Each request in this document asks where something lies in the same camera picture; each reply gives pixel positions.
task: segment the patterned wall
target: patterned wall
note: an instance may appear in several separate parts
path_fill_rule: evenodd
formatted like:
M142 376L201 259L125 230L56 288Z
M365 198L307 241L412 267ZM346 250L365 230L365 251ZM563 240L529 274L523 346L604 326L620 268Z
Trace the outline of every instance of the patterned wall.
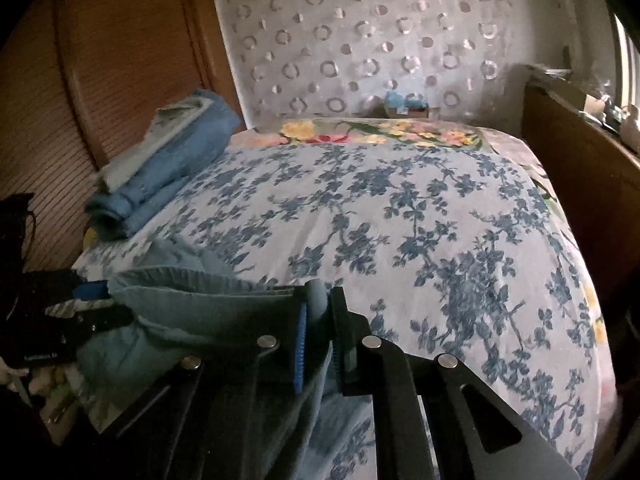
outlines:
M505 88L509 0L216 1L248 125L366 114L391 89L472 121Z

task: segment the blue floral pattern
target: blue floral pattern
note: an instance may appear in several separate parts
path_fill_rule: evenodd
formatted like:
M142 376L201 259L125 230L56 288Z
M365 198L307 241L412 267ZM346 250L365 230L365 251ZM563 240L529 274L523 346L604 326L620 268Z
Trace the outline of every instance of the blue floral pattern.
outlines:
M375 334L456 355L585 474L599 409L590 314L565 239L509 159L402 144L231 151L135 237L76 267L106 277L169 234L248 279L342 284ZM374 476L370 426L322 478Z

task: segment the cloth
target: cloth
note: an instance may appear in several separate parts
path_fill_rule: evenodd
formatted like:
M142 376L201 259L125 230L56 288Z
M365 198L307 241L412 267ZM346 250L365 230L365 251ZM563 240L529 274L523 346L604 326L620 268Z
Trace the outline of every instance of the cloth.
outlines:
M117 194L95 193L85 211L89 213L91 225L100 240L108 242L129 238L162 211L189 180L188 176L175 180L135 206Z
M224 152L238 116L219 95L206 90L194 94L211 101L200 117L153 153L116 192L99 191L89 198L85 210L101 240L135 234Z
M600 409L597 323L541 190L482 151L391 140L229 149L134 238L76 268L108 277L176 234L243 279L342 285L373 332L418 356L459 355L583 473ZM364 418L317 478L374 478L372 426Z
M109 297L107 281L81 283L74 289L75 300L106 300Z
M155 241L138 265L108 281L112 298L132 308L136 322L96 335L78 351L88 383L112 402L131 402L185 355L214 358L216 347L255 344L266 333L286 348L295 336L296 309L304 305L304 385L287 394L277 387L281 377L268 370L270 381L258 384L252 411L249 460L257 478L314 478L370 402L343 398L337 389L325 284L311 280L304 287L270 289L240 280L229 276L215 254L175 237Z
M142 141L116 156L98 172L98 187L110 193L117 191L155 152L200 117L212 102L194 92L177 103L158 108Z

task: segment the folded towel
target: folded towel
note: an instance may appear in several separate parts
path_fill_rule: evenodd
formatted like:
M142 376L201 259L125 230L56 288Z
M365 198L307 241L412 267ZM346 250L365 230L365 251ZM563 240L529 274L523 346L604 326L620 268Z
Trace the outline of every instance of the folded towel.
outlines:
M211 101L200 117L142 164L114 193L96 192L85 210L101 240L127 238L166 206L197 173L224 152L238 116L213 92L194 95Z
M110 193L116 192L155 152L200 117L213 101L196 92L177 103L158 108L144 139L102 168L97 174L96 185Z
M138 204L135 209L130 202L121 200L121 196L105 193L94 193L84 209L90 216L91 227L98 233L101 241L130 238L162 211L190 179L190 176L185 176L175 180Z

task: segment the floral bedspread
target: floral bedspread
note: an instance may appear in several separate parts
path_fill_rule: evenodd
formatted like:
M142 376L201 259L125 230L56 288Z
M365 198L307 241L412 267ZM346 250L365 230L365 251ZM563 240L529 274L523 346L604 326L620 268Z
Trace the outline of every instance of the floral bedspread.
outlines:
M136 236L92 247L75 268L101 279L177 234L247 279L341 284L373 332L413 354L464 360L584 476L600 411L597 301L545 202L549 187L485 153L474 131L472 142L453 138L458 148L228 150ZM375 478L370 413L318 478Z
M598 434L604 433L616 409L616 378L607 332L591 277L546 172L529 147L519 139L490 128L447 121L406 119L315 118L277 121L232 137L233 148L317 144L319 142L443 146L455 150L495 153L519 165L538 188L550 212L550 221L568 242L567 250L575 262L582 291L587 299L591 323L598 346L601 375Z

